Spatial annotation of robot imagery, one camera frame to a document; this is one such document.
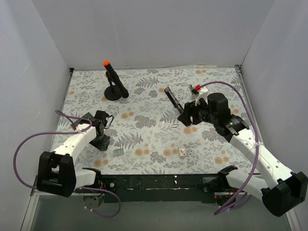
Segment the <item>gray wall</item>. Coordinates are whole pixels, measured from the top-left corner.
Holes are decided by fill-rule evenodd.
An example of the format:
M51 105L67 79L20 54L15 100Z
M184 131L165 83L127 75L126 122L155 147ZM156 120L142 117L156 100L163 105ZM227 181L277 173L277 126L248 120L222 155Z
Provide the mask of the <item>gray wall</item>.
M241 64L274 0L32 0L69 67Z
M13 154L27 136L54 130L68 83L68 67L31 0L0 0L0 230L20 230L30 198L13 172ZM18 170L34 182L50 136L25 144Z
M308 175L308 1L276 0L243 63L265 144ZM308 202L295 212L308 230Z

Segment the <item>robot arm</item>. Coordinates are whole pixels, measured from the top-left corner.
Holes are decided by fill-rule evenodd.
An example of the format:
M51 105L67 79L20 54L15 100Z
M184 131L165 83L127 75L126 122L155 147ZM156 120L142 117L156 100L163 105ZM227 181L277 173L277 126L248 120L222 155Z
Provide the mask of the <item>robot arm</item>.
M178 117L185 126L207 122L214 125L216 132L239 149L253 163L256 145L259 146L257 170L263 179L252 177L244 191L262 200L274 215L281 216L305 200L308 178L304 173L294 173L277 160L268 149L256 143L249 126L239 116L232 115L228 100L222 93L208 95L208 90L197 86L193 92L196 100L186 103ZM209 190L215 188L239 188L247 179L247 174L229 166L218 173L218 178L207 184Z
M69 197L75 189L82 186L91 185L99 188L101 175L99 170L91 168L75 170L74 164L88 143L101 151L107 150L110 137L103 132L107 125L107 117L109 115L106 112L97 111L94 117L88 117L92 121L91 128L69 137L52 152L41 154L38 165L38 190ZM77 129L82 130L88 125L87 121L82 120Z

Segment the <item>gray floor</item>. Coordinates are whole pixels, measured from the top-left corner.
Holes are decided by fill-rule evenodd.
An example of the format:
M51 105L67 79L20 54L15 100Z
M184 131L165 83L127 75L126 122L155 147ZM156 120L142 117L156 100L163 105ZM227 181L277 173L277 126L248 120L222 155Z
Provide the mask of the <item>gray floor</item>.
M252 198L243 208L214 216L215 208L197 202L130 202L112 219L103 218L82 204L82 196L40 196L32 231L138 230L291 230L286 215L277 218ZM112 214L117 204L102 204L99 210Z

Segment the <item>metal frame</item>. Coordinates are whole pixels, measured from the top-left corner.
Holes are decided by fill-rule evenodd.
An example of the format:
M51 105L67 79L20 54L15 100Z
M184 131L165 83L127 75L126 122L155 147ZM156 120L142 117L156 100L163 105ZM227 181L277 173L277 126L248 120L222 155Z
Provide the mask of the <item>metal frame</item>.
M195 66L180 66L180 67L181 68L192 68L192 67L195 67ZM206 65L204 67L206 67L206 68L217 68L216 66L206 66ZM249 107L249 110L250 110L251 115L253 117L254 123L255 123L256 128L259 132L260 140L263 142L263 138L262 138L259 126L257 124L256 116L255 116L253 107L252 107L251 102L249 100L247 90L246 90L246 87L245 87L245 84L244 84L244 79L243 79L243 76L242 76L242 73L241 73L241 67L240 67L240 65L236 65L234 68L235 68L237 76L239 78L240 85L241 85L241 88L242 88L243 93L244 93L245 101L248 104L248 107ZM223 194L224 194L223 192L221 192L221 193L216 192L215 193L215 195L223 195ZM38 190L33 191L33 194L30 197L29 205L28 205L28 208L27 208L27 211L26 211L26 214L25 214L25 218L24 218L22 227L21 227L21 231L30 231L31 230L31 226L32 226L32 222L33 222L33 219L34 219L34 216L35 216L35 211L37 209L39 197L40 196L46 196L46 195L52 195L52 194L49 194L49 193L46 193L46 192L40 192ZM91 196L94 196L95 193L75 193L74 192L72 194L72 196L74 196L74 195L84 195L84 196L91 195ZM297 217L296 217L294 210L292 209L292 210L288 211L286 213L286 215L287 215L287 219L288 219L288 222L290 224L291 230L300 231L301 229L300 229L300 226L299 226L299 223L298 223L298 220L297 220Z

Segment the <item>black stand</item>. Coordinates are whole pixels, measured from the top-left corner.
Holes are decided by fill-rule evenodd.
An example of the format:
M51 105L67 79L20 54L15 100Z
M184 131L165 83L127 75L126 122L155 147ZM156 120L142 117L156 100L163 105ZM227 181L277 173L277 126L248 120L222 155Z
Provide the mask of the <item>black stand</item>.
M107 76L107 79L108 79L110 86L106 88L104 95L105 95L107 100L116 101L116 100L118 100L122 97L120 90L119 90L119 88L117 88L116 85L112 84L112 80L109 77L108 72L106 72L106 76Z

